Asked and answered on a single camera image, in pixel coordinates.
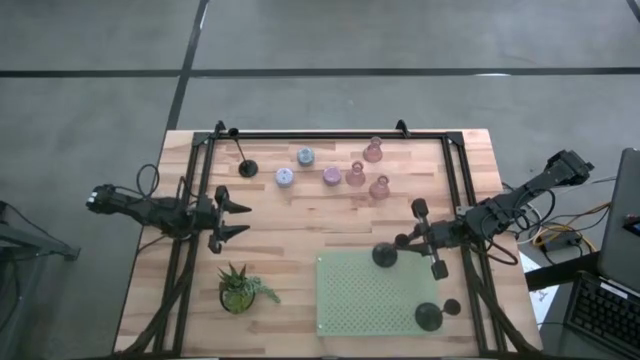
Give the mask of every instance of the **green perforated board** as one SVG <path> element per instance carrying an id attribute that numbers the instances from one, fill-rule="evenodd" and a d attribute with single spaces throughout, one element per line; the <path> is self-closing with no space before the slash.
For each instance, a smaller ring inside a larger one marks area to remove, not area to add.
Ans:
<path id="1" fill-rule="evenodd" d="M 438 306 L 431 263 L 400 251 L 390 268 L 378 267 L 371 250 L 325 252 L 316 259 L 318 336 L 425 335 L 414 320 L 423 302 Z"/>

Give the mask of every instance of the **pink glass bottle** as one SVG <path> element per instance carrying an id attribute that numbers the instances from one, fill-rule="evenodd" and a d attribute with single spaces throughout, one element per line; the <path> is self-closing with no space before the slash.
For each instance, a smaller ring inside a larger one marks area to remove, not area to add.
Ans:
<path id="1" fill-rule="evenodd" d="M 347 175 L 345 178 L 347 179 L 347 184 L 353 187 L 360 187 L 367 180 L 367 177 L 362 172 L 364 165 L 362 161 L 354 161 L 351 164 L 351 170 L 347 171 Z"/>
<path id="2" fill-rule="evenodd" d="M 369 187 L 369 194 L 376 200 L 386 199 L 389 193 L 389 178 L 384 175 L 380 175 L 378 180 Z"/>
<path id="3" fill-rule="evenodd" d="M 368 162 L 378 162 L 382 160 L 382 139 L 377 136 L 371 138 L 371 144 L 362 152 L 362 156 Z"/>

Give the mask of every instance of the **gray floor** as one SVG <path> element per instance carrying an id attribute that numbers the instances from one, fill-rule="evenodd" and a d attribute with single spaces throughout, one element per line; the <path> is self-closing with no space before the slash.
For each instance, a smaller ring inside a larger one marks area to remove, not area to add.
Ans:
<path id="1" fill-rule="evenodd" d="M 0 70 L 176 69 L 197 0 L 0 0 Z M 623 0 L 212 0 L 194 68 L 640 65 Z M 23 358 L 109 353 L 140 227 L 97 216 L 95 185 L 133 186 L 155 162 L 176 79 L 0 79 L 0 198 L 83 248 L 48 260 Z M 504 181 L 563 148 L 615 174 L 637 146 L 639 76 L 261 79 L 189 82 L 179 129 L 489 128 Z M 561 196 L 557 213 L 610 198 Z M 603 227 L 586 232 L 599 245 Z M 533 249 L 523 251 L 541 264 Z M 557 260 L 576 254 L 557 254 Z M 549 321 L 560 320 L 566 291 Z M 543 329 L 558 349 L 557 332 Z"/>

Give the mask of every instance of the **wooden table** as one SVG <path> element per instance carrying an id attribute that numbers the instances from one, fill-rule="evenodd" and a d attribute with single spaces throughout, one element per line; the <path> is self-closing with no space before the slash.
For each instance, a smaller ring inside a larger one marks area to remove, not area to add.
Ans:
<path id="1" fill-rule="evenodd" d="M 502 185 L 488 131 L 463 130 L 463 133 L 477 198 L 481 200 L 497 194 Z M 158 194 L 175 194 L 178 179 L 186 171 L 192 135 L 191 131 L 167 134 L 159 164 Z M 459 249 L 441 251 L 450 274 L 438 282 L 439 297 L 442 302 L 455 298 L 462 304 L 458 316 L 445 315 L 441 335 L 316 336 L 317 252 L 370 249 L 378 242 L 393 241 L 396 234 L 410 231 L 415 224 L 409 204 L 417 197 L 427 200 L 430 221 L 452 219 L 442 147 L 438 141 L 385 141 L 383 160 L 376 164 L 365 162 L 367 183 L 362 188 L 351 188 L 344 181 L 337 187 L 327 187 L 322 183 L 322 169 L 334 165 L 346 171 L 354 160 L 362 159 L 367 141 L 246 140 L 242 145 L 247 158 L 259 164 L 259 173 L 251 179 L 240 177 L 237 173 L 240 154 L 235 144 L 217 141 L 209 193 L 212 196 L 217 185 L 225 184 L 233 201 L 253 208 L 250 213 L 229 215 L 225 220 L 228 224 L 250 224 L 251 229 L 225 244 L 219 255 L 207 248 L 209 233 L 202 234 L 183 356 L 477 355 Z M 315 150 L 316 163 L 310 169 L 297 166 L 296 151 L 302 146 Z M 290 189 L 280 189 L 275 184 L 274 173 L 281 167 L 295 170 L 295 184 Z M 374 201 L 367 191 L 379 174 L 388 175 L 392 194 L 386 200 Z M 457 178 L 460 193 L 464 194 L 461 176 L 458 174 Z M 156 229 L 145 229 L 141 245 L 158 234 Z M 513 238 L 503 235 L 496 237 L 496 241 L 517 254 Z M 167 240 L 147 248 L 138 256 L 116 350 L 131 344 L 157 310 L 170 249 Z M 227 267 L 229 261 L 238 266 L 247 264 L 248 274 L 260 276 L 275 289 L 282 303 L 275 304 L 265 296 L 259 296 L 244 314 L 231 315 L 224 311 L 218 300 L 217 271 L 218 267 Z M 541 348 L 522 268 L 496 262 L 491 262 L 491 266 L 500 305 L 527 340 Z M 493 344 L 489 316 L 486 309 L 483 310 L 489 344 Z M 175 321 L 175 313 L 169 320 L 167 339 L 173 337 L 172 321 Z"/>

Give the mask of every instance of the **white paper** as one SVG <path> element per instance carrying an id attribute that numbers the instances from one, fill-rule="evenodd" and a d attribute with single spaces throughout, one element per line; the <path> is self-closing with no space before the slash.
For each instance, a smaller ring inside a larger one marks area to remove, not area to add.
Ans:
<path id="1" fill-rule="evenodd" d="M 531 260 L 527 255 L 523 253 L 520 253 L 520 262 L 522 264 L 524 272 L 529 272 L 540 268 L 540 265 L 536 264 L 533 260 Z M 529 293 L 529 296 L 531 297 L 531 305 L 533 305 L 533 313 L 536 316 L 536 324 L 540 324 L 544 321 L 544 318 L 549 312 L 551 302 L 553 302 L 553 298 L 556 296 L 557 291 L 558 285 L 555 285 L 542 290 L 531 291 Z"/>

